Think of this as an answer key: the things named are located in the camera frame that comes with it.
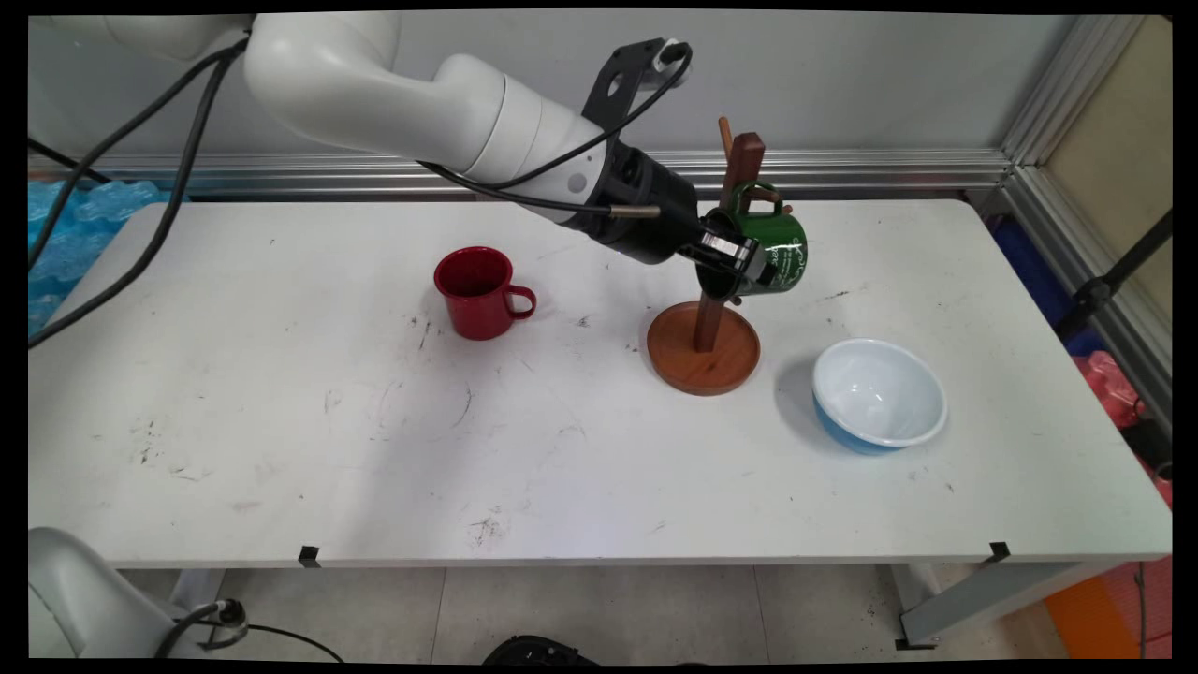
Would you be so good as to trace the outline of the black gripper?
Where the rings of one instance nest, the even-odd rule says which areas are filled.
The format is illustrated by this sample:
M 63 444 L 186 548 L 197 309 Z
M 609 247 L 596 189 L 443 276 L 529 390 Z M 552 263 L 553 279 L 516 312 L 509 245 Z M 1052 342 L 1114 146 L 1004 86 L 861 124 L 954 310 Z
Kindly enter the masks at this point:
M 766 249 L 740 236 L 727 211 L 709 211 L 700 223 L 697 195 L 689 181 L 667 166 L 613 141 L 593 200 L 603 206 L 657 208 L 651 217 L 598 215 L 592 239 L 640 263 L 660 265 L 677 253 L 692 261 L 702 287 L 761 285 Z

